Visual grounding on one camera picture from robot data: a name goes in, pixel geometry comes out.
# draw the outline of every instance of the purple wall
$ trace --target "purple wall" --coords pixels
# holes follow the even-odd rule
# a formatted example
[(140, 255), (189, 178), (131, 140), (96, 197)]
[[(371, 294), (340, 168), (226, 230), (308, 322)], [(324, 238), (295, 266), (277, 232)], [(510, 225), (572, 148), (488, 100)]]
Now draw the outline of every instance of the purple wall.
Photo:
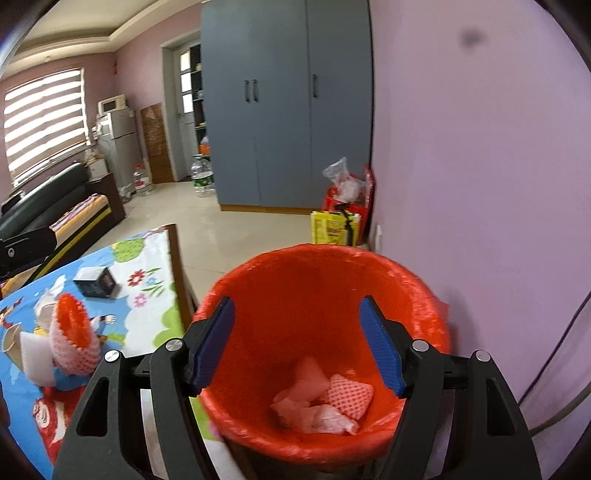
[(196, 4), (154, 25), (116, 52), (116, 95), (125, 94), (128, 105), (136, 111), (144, 153), (139, 111), (164, 100), (160, 45), (200, 26), (201, 4)]
[[(591, 74), (534, 0), (371, 10), (382, 253), (450, 304), (456, 350), (489, 350), (519, 397), (591, 287)], [(591, 380), (590, 317), (524, 404), (530, 426)], [(545, 478), (590, 419), (587, 399), (536, 438)]]
[[(69, 59), (55, 60), (43, 65), (32, 67), (23, 72), (16, 73), (0, 82), (0, 125), (4, 124), (4, 95), (7, 90), (36, 78), (59, 72), (61, 70), (84, 68), (84, 81), (86, 92), (86, 116), (88, 126), (91, 128), (96, 123), (96, 114), (98, 111), (97, 103), (105, 98), (116, 95), (115, 77), (113, 75), (115, 64), (115, 53), (96, 53), (92, 55), (82, 55), (71, 57)], [(51, 175), (55, 175), (67, 166), (71, 161), (65, 161), (49, 169), (44, 175), (37, 177), (31, 184), (24, 187), (26, 192), (34, 186), (45, 181)], [(4, 135), (0, 135), (0, 202), (3, 202), (12, 190), (12, 180), (8, 171), (6, 159), (6, 148), (4, 146)]]

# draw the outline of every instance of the electrical outlet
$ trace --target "electrical outlet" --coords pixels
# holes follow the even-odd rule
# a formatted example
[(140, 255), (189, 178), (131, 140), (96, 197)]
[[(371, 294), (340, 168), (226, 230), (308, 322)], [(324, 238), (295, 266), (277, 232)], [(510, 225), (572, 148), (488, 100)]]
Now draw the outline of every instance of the electrical outlet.
[(370, 250), (374, 253), (381, 254), (382, 253), (382, 226), (377, 223), (374, 227), (374, 234), (371, 235), (371, 239), (369, 242)]

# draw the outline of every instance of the blue gripper pad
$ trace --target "blue gripper pad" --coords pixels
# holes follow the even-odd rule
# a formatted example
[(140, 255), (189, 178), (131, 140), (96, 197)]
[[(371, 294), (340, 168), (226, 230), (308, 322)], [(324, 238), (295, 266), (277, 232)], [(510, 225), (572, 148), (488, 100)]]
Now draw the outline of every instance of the blue gripper pad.
[(361, 328), (365, 334), (365, 339), (371, 348), (384, 384), (398, 398), (401, 398), (407, 387), (402, 376), (402, 359), (384, 329), (380, 317), (380, 313), (375, 310), (370, 299), (366, 297), (361, 300), (359, 319), (361, 320)]
[(235, 318), (236, 308), (231, 299), (222, 301), (213, 312), (213, 316), (210, 318), (212, 325), (195, 356), (196, 372), (191, 383), (193, 387), (197, 388), (197, 391), (211, 384), (213, 374), (234, 328)]

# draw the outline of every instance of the black cable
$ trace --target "black cable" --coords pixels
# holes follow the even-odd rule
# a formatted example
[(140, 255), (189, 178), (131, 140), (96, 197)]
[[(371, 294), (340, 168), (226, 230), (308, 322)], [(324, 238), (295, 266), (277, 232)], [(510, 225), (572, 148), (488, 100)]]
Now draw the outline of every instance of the black cable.
[(591, 394), (591, 382), (587, 384), (587, 386), (579, 392), (579, 394), (572, 399), (564, 408), (562, 408), (556, 415), (551, 417), (550, 419), (546, 420), (544, 423), (538, 425), (537, 427), (530, 430), (530, 435), (535, 437), (539, 433), (543, 432), (545, 429), (549, 429), (551, 426), (556, 425), (560, 420), (567, 417), (572, 413), (572, 411), (577, 408), (583, 400), (587, 398)]
[(585, 308), (585, 305), (588, 304), (589, 300), (591, 299), (591, 291), (589, 293), (587, 293), (587, 296), (585, 297), (585, 299), (583, 300), (583, 303), (581, 305), (579, 305), (579, 308), (577, 309), (577, 311), (574, 313), (573, 318), (571, 319), (571, 321), (569, 322), (569, 325), (566, 327), (566, 330), (564, 331), (564, 333), (562, 334), (562, 337), (560, 338), (560, 340), (558, 341), (558, 343), (556, 344), (556, 346), (554, 347), (554, 350), (552, 350), (552, 353), (550, 354), (550, 356), (548, 357), (548, 360), (546, 360), (546, 362), (544, 363), (544, 366), (541, 368), (541, 370), (538, 372), (538, 374), (535, 376), (533, 382), (530, 384), (529, 387), (527, 387), (527, 390), (525, 390), (525, 393), (521, 396), (521, 398), (519, 399), (519, 402), (517, 402), (517, 404), (519, 406), (521, 406), (521, 404), (524, 402), (524, 400), (527, 398), (527, 396), (530, 394), (530, 392), (534, 389), (534, 387), (538, 384), (538, 382), (540, 381), (540, 378), (542, 377), (543, 373), (545, 372), (546, 368), (548, 367), (548, 365), (550, 364), (550, 362), (552, 361), (552, 359), (554, 358), (554, 356), (556, 355), (556, 352), (558, 352), (558, 349), (562, 346), (562, 344), (564, 343), (564, 340), (566, 338), (566, 336), (569, 334), (570, 329), (573, 327), (576, 319), (578, 318), (579, 314), (583, 311), (583, 309)]

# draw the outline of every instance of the wooden cabinet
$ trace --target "wooden cabinet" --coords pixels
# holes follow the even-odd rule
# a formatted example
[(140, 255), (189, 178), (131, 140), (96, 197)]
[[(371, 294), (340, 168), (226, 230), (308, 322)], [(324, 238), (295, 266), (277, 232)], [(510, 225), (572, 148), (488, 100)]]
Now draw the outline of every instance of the wooden cabinet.
[(319, 208), (322, 170), (362, 174), (372, 126), (367, 0), (212, 0), (203, 87), (223, 205)]

